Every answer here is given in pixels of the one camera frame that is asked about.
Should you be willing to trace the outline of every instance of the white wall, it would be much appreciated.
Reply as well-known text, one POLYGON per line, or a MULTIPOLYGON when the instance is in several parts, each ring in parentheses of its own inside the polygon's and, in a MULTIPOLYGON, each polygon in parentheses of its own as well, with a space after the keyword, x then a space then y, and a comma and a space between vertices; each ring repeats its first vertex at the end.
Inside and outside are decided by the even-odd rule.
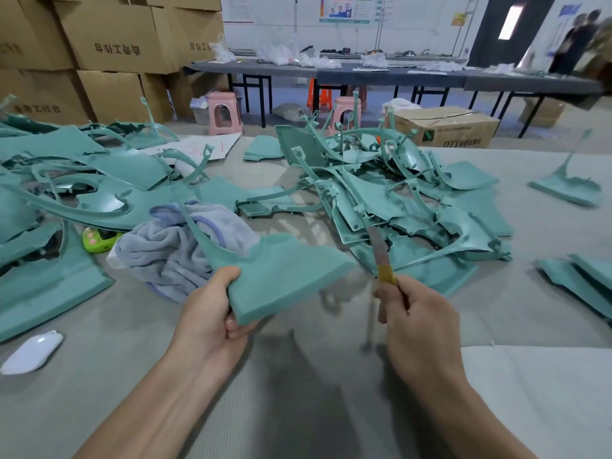
MULTIPOLYGON (((221 1, 223 20, 232 21, 230 3, 235 0, 221 1)), ((320 3, 321 0, 298 0, 297 34, 301 47, 349 47, 352 52, 375 47, 377 25, 319 23, 320 3)), ((388 3, 388 19, 380 42, 383 51, 420 53, 431 49, 432 54, 453 54, 455 48, 458 55, 464 38, 465 47, 471 48, 488 0, 388 0, 388 3), (453 15, 465 11, 468 4, 470 9, 476 7, 470 30, 469 18, 463 29, 451 26, 453 15)), ((224 22, 227 44, 232 48, 250 49, 255 49, 258 42, 289 45, 293 35, 294 0, 250 0, 248 4, 252 24, 224 22)))
MULTIPOLYGON (((557 31, 561 9, 564 5, 578 4, 582 4, 578 11, 579 14, 601 9, 600 20, 612 16, 612 0, 556 0, 532 44, 535 51, 534 69, 548 69, 552 58, 547 56, 547 52, 557 31)), ((562 30, 562 35, 564 36, 571 27, 571 22, 568 22, 565 29, 562 30)))

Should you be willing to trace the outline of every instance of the left hand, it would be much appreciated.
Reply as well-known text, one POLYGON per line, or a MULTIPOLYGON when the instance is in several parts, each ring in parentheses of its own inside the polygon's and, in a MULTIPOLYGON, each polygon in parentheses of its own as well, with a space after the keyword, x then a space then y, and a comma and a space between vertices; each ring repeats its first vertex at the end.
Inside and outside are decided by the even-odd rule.
POLYGON ((247 346, 247 334, 258 324, 239 327, 233 313, 228 316, 227 287, 240 273, 238 267, 223 267, 189 295, 168 349, 205 365, 221 382, 234 370, 247 346))

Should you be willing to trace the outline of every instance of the gray towel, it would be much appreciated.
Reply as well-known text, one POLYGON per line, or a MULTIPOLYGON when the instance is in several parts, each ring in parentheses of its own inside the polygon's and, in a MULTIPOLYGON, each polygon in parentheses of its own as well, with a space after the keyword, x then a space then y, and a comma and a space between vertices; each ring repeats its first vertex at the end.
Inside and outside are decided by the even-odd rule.
MULTIPOLYGON (((218 204, 187 203, 193 221, 219 246, 246 256, 259 236, 229 209, 218 204)), ((210 263, 198 246, 177 204, 151 208, 153 220, 119 238, 115 252, 134 277, 156 293, 179 303, 208 282, 210 263)))

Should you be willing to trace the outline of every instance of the knife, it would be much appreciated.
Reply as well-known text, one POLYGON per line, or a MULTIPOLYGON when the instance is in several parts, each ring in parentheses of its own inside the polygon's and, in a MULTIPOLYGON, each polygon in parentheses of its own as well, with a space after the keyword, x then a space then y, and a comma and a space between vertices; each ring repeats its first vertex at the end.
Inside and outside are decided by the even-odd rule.
POLYGON ((397 279, 393 275, 393 268, 389 261, 389 253, 387 253, 387 244, 382 237, 381 231, 376 227, 366 227, 368 235, 370 235, 370 243, 374 251, 374 259, 378 266, 378 283, 390 283, 397 286, 397 279))

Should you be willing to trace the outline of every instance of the orange stool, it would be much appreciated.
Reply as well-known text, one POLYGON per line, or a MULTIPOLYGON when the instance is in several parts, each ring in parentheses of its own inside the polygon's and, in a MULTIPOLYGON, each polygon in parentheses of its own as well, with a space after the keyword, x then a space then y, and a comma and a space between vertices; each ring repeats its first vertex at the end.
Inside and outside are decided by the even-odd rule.
MULTIPOLYGON (((308 101, 306 107, 313 111, 313 97, 315 95, 315 80, 310 79, 310 85, 308 88, 308 101)), ((330 89, 321 89, 319 93, 319 108, 326 106, 330 111, 332 110, 332 91, 330 89)))
POLYGON ((352 96, 356 88, 359 88, 359 99, 361 100, 361 112, 365 113, 368 110, 368 87, 367 85, 348 85, 347 96, 352 96))
POLYGON ((238 100, 233 91, 211 91, 208 94, 208 113, 210 115, 209 135, 224 135, 226 133, 242 133, 243 126, 238 110, 238 100), (223 126, 223 117, 219 106, 227 107, 231 119, 230 126, 223 126))
MULTIPOLYGON (((329 134, 333 135, 334 133, 337 133, 338 131, 335 129, 335 123, 336 122, 342 122, 342 114, 345 113, 346 111, 354 111, 354 106, 355 106, 355 98, 354 97, 340 97, 340 98, 336 98, 336 106, 333 108, 333 115, 332 115, 332 123, 329 126, 329 134)), ((348 123, 348 128, 351 128, 351 122, 353 120, 351 119, 351 121, 348 123)), ((359 126, 361 126, 361 100, 358 99, 357 100, 357 124, 359 126)))

